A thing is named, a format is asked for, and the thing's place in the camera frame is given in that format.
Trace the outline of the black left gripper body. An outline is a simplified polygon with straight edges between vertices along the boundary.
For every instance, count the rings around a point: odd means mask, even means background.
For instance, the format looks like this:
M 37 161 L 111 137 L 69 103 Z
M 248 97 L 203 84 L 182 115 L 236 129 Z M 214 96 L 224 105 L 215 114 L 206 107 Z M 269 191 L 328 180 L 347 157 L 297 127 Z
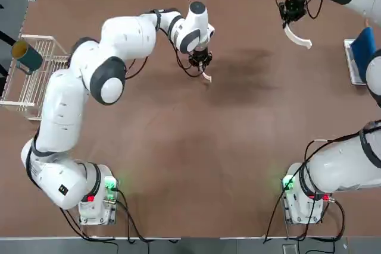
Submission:
M 192 67 L 206 68 L 213 59 L 213 54 L 207 48 L 197 51 L 193 50 L 188 55 L 188 62 Z

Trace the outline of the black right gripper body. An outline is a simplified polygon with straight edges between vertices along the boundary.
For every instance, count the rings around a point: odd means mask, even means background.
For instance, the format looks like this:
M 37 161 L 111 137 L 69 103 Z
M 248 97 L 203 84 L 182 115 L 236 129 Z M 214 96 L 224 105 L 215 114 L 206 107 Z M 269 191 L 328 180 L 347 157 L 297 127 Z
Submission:
M 285 0 L 282 2 L 282 20 L 284 22 L 295 22 L 302 18 L 307 10 L 306 0 Z

